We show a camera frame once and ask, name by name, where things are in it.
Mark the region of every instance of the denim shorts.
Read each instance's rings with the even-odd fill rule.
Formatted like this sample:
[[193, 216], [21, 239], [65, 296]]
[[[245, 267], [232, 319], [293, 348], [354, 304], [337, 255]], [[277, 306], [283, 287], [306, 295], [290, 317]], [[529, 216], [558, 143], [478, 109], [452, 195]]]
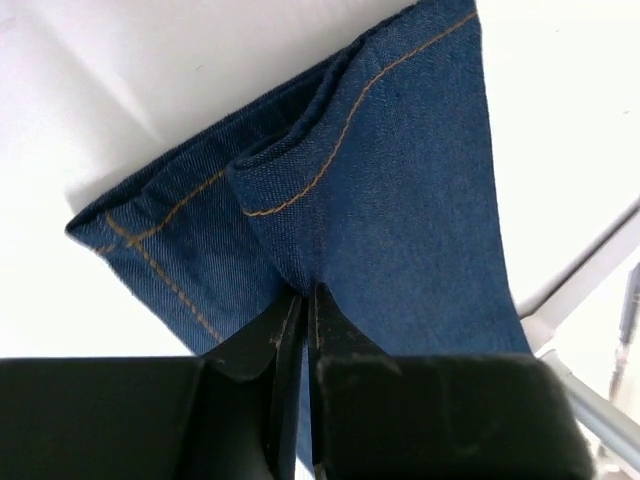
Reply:
[[[132, 175], [67, 231], [196, 354], [283, 285], [307, 295], [317, 282], [391, 354], [529, 351], [470, 0], [425, 0], [382, 22]], [[308, 409], [303, 394], [307, 464]]]

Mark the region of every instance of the denim fabric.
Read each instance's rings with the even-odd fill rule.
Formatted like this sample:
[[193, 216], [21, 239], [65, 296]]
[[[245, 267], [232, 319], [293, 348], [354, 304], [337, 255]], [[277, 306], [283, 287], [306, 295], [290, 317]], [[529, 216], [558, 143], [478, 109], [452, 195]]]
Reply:
[[198, 354], [284, 283], [306, 295], [320, 281], [392, 354], [529, 350], [507, 284], [472, 1], [404, 10], [67, 228]]

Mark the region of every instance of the stitched seam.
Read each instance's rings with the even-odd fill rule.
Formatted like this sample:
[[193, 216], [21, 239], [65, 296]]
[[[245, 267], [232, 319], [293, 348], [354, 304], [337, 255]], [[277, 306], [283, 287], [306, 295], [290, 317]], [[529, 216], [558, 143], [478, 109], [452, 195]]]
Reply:
[[[162, 220], [162, 222], [160, 222], [155, 227], [151, 227], [150, 229], [145, 230], [144, 232], [142, 232], [142, 233], [140, 233], [138, 235], [131, 235], [130, 233], [127, 232], [128, 236], [125, 236], [125, 238], [128, 239], [126, 247], [130, 248], [130, 247], [134, 246], [135, 243], [141, 242], [145, 238], [149, 238], [149, 237], [155, 235], [156, 233], [158, 233], [160, 230], [162, 230], [164, 227], [166, 227], [169, 224], [169, 222], [175, 216], [175, 214], [178, 213], [187, 203], [189, 203], [195, 196], [197, 196], [198, 194], [202, 193], [204, 190], [206, 190], [208, 187], [213, 185], [216, 181], [218, 181], [223, 176], [224, 176], [224, 169], [216, 172], [214, 175], [209, 177], [205, 182], [203, 182], [200, 185], [198, 185], [186, 197], [184, 197], [182, 200], [180, 200], [169, 211], [167, 216], [164, 217], [164, 220]], [[101, 255], [101, 254], [112, 252], [116, 248], [116, 246], [117, 246], [117, 244], [112, 243], [111, 245], [106, 245], [104, 247], [95, 248], [94, 251], [97, 254]]]
[[202, 312], [200, 312], [200, 310], [198, 310], [198, 308], [193, 304], [193, 301], [180, 289], [180, 287], [178, 287], [178, 285], [175, 284], [173, 280], [169, 278], [169, 276], [162, 269], [162, 267], [158, 265], [158, 262], [156, 262], [153, 258], [151, 258], [151, 256], [149, 255], [149, 252], [147, 252], [144, 249], [144, 247], [140, 244], [140, 242], [136, 241], [135, 239], [136, 237], [134, 237], [131, 233], [127, 232], [123, 227], [118, 225], [113, 220], [113, 218], [111, 218], [111, 215], [109, 215], [109, 213], [106, 214], [106, 219], [107, 219], [107, 223], [109, 224], [109, 226], [114, 232], [116, 232], [118, 235], [122, 236], [123, 238], [127, 239], [133, 246], [136, 247], [136, 249], [142, 254], [142, 256], [147, 261], [147, 263], [151, 266], [151, 268], [160, 276], [160, 278], [162, 278], [162, 280], [164, 280], [164, 282], [169, 286], [169, 288], [171, 288], [171, 290], [176, 295], [178, 295], [178, 298], [189, 308], [189, 310], [191, 310], [191, 312], [195, 315], [198, 322], [200, 322], [204, 326], [204, 328], [207, 329], [207, 331], [211, 334], [211, 336], [213, 336], [216, 342], [222, 343], [221, 335], [209, 324], [209, 322], [207, 322]]
[[469, 15], [464, 17], [462, 20], [460, 20], [459, 22], [453, 24], [451, 27], [446, 29], [444, 32], [439, 33], [435, 37], [431, 38], [427, 42], [425, 42], [422, 45], [420, 45], [419, 47], [417, 47], [416, 49], [414, 49], [414, 50], [410, 51], [409, 53], [404, 54], [402, 57], [394, 60], [393, 62], [388, 64], [386, 67], [384, 67], [375, 77], [373, 77], [371, 80], [369, 80], [369, 82], [362, 89], [362, 92], [360, 92], [360, 95], [358, 96], [358, 98], [356, 99], [355, 103], [353, 104], [353, 107], [351, 107], [351, 111], [349, 112], [349, 115], [347, 115], [347, 120], [345, 122], [344, 127], [342, 128], [342, 131], [340, 132], [340, 136], [338, 137], [338, 141], [336, 142], [335, 146], [333, 147], [333, 150], [329, 154], [329, 157], [325, 161], [325, 163], [322, 166], [322, 168], [320, 169], [320, 171], [313, 178], [311, 183], [309, 183], [301, 192], [297, 193], [292, 198], [290, 198], [289, 200], [285, 201], [284, 203], [278, 205], [277, 207], [270, 208], [268, 210], [256, 210], [256, 211], [253, 211], [253, 212], [248, 211], [248, 210], [243, 210], [243, 213], [245, 215], [247, 215], [248, 217], [258, 217], [258, 216], [272, 215], [274, 213], [278, 213], [278, 212], [284, 210], [285, 208], [293, 205], [295, 202], [297, 202], [302, 197], [304, 197], [307, 193], [309, 193], [318, 184], [320, 179], [324, 176], [324, 174], [326, 173], [327, 169], [329, 168], [329, 166], [331, 165], [331, 163], [335, 159], [338, 151], [340, 150], [340, 147], [342, 146], [342, 143], [344, 142], [344, 139], [345, 139], [345, 136], [347, 134], [347, 131], [349, 130], [349, 127], [351, 126], [351, 120], [353, 119], [353, 116], [355, 115], [356, 111], [358, 110], [358, 108], [360, 107], [362, 102], [364, 101], [365, 96], [367, 95], [369, 90], [371, 90], [371, 87], [373, 87], [373, 85], [378, 80], [380, 80], [384, 75], [386, 75], [390, 70], [394, 69], [395, 67], [397, 67], [398, 65], [400, 65], [404, 61], [406, 61], [406, 60], [410, 59], [411, 57], [417, 55], [418, 53], [422, 52], [423, 50], [426, 50], [431, 45], [433, 45], [434, 43], [442, 40], [444, 37], [446, 37], [450, 33], [453, 33], [454, 31], [456, 31], [457, 29], [462, 27], [464, 24], [466, 24], [469, 20], [474, 18], [477, 14], [478, 14], [477, 11], [474, 11], [474, 12], [470, 13]]

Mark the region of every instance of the folded denim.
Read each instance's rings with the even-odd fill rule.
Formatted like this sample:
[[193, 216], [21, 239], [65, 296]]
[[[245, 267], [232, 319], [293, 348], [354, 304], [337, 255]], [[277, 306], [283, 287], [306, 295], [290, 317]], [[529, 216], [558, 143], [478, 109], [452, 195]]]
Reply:
[[382, 22], [167, 152], [67, 231], [196, 354], [285, 283], [307, 295], [317, 282], [391, 354], [529, 351], [470, 0], [424, 0]]

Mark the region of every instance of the jeans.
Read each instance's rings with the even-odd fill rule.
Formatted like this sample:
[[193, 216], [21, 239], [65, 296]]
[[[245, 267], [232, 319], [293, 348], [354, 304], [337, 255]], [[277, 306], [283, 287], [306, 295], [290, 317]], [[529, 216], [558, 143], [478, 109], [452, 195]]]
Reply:
[[382, 22], [167, 152], [67, 231], [196, 354], [285, 283], [307, 295], [317, 282], [390, 354], [529, 351], [507, 284], [470, 0], [424, 0]]

